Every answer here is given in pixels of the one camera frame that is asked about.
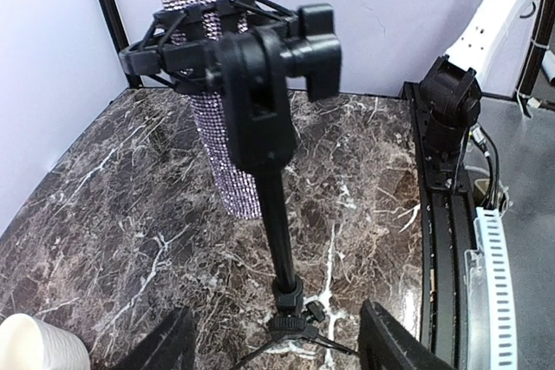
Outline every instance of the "black vertical post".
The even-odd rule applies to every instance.
[[[129,40],[123,28],[123,23],[121,22],[120,12],[115,3],[115,0],[98,0],[101,4],[102,14],[106,20],[106,25],[108,26],[108,31],[112,37],[112,42],[114,43],[115,51],[119,53],[122,49],[129,46]],[[139,76],[136,75],[126,75],[127,82],[130,88],[142,87],[142,81]]]

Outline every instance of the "marble table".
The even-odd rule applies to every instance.
[[[381,302],[413,334],[421,303],[414,144],[403,101],[292,94],[299,136],[284,172],[291,241],[323,333],[356,347]],[[0,240],[0,319],[24,312],[78,334],[113,365],[175,306],[198,320],[198,369],[226,369],[266,337],[272,267],[259,220],[219,202],[186,98],[128,90],[61,158]],[[303,343],[247,368],[359,368]]]

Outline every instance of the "white cup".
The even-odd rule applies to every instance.
[[[0,325],[0,369],[90,370],[90,360],[77,336],[15,314]]]

